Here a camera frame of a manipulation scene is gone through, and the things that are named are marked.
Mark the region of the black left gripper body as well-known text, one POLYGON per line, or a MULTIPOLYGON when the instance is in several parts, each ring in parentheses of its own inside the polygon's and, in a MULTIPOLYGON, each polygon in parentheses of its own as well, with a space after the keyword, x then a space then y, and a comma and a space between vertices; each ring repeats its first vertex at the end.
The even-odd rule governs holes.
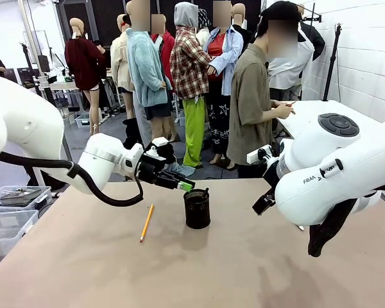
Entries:
POLYGON ((158 174, 164 169, 165 164, 166 160, 163 157, 143 154, 137 168, 138 179, 149 184, 155 184, 158 174))

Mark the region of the person's right hand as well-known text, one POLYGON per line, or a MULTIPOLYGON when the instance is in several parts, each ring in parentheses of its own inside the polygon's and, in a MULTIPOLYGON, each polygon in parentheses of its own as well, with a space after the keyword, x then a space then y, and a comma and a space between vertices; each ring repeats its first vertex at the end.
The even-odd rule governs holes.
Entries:
POLYGON ((275 117, 278 119, 287 119, 291 114, 294 114, 292 105, 280 104, 274 109, 275 117))

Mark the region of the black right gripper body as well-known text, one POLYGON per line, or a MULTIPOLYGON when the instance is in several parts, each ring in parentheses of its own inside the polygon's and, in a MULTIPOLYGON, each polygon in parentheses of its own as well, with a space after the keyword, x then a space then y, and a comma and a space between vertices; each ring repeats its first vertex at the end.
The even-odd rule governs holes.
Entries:
POLYGON ((266 168, 266 170, 262 177, 271 186, 272 189, 275 189, 280 180, 277 175, 279 158, 266 154, 263 157, 263 162, 263 166, 266 168))

